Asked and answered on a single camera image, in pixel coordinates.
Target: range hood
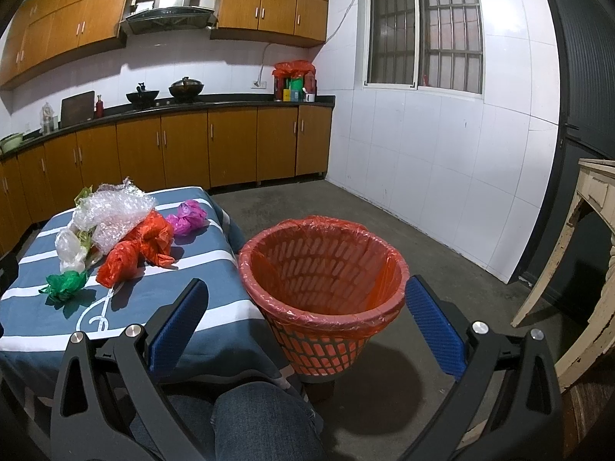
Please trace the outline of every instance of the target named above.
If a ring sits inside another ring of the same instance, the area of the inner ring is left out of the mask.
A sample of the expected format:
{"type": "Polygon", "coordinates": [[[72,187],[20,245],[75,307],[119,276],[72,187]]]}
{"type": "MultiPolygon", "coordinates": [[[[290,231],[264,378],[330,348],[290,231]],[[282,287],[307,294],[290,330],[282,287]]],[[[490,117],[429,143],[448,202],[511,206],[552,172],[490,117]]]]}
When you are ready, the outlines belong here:
{"type": "Polygon", "coordinates": [[[190,0],[155,0],[150,8],[138,11],[140,4],[136,0],[131,7],[136,12],[127,16],[120,23],[122,29],[128,34],[143,34],[173,29],[204,29],[213,27],[216,18],[214,9],[190,6],[190,0]]]}

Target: blue gripper pad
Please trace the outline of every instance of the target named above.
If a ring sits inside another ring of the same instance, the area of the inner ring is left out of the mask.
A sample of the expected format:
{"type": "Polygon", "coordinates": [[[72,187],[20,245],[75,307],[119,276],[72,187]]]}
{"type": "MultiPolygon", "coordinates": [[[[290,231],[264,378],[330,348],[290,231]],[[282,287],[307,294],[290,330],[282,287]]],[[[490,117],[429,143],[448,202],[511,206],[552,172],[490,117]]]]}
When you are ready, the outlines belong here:
{"type": "Polygon", "coordinates": [[[406,283],[406,305],[440,368],[459,381],[465,372],[465,345],[427,289],[416,277],[406,283]]]}
{"type": "Polygon", "coordinates": [[[154,381],[173,371],[208,303],[207,285],[200,279],[193,279],[175,303],[160,307],[150,318],[146,330],[150,329],[150,323],[153,326],[158,321],[162,324],[148,341],[148,371],[154,381]]]}

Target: window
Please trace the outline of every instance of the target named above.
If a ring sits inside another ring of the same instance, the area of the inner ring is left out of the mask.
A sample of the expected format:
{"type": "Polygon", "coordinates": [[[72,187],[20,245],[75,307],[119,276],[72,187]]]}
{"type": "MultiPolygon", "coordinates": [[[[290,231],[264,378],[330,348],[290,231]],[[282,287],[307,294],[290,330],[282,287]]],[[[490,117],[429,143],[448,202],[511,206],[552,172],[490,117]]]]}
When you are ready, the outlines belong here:
{"type": "Polygon", "coordinates": [[[365,84],[482,92],[479,0],[368,0],[365,84]]]}

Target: jeans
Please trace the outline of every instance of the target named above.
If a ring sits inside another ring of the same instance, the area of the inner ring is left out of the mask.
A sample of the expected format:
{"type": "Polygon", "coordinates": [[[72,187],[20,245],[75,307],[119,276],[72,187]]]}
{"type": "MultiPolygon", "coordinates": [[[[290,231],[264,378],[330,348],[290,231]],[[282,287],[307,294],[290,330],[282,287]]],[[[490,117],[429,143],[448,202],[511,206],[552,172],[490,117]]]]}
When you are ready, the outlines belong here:
{"type": "MultiPolygon", "coordinates": [[[[215,400],[169,393],[171,405],[217,461],[321,461],[327,456],[302,400],[265,381],[246,383],[215,400]]],[[[130,424],[137,442],[158,454],[138,416],[130,424]]]]}

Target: pot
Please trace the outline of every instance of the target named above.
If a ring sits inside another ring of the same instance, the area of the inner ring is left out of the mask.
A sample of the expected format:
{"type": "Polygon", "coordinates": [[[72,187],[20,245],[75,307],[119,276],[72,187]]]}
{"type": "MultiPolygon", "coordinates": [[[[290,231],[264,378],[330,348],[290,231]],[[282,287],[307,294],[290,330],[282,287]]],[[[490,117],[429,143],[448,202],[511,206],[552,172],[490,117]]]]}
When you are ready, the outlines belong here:
{"type": "Polygon", "coordinates": [[[168,87],[169,93],[180,102],[193,101],[202,90],[203,83],[199,80],[192,80],[188,76],[184,76],[168,87]]]}
{"type": "Polygon", "coordinates": [[[7,153],[9,150],[16,149],[23,142],[23,133],[12,133],[0,140],[2,152],[7,153]]]}
{"type": "Polygon", "coordinates": [[[145,107],[152,107],[154,105],[154,100],[156,100],[159,93],[160,90],[146,90],[145,83],[139,83],[136,87],[136,91],[127,93],[126,98],[130,104],[133,104],[139,109],[144,109],[145,107]]]}

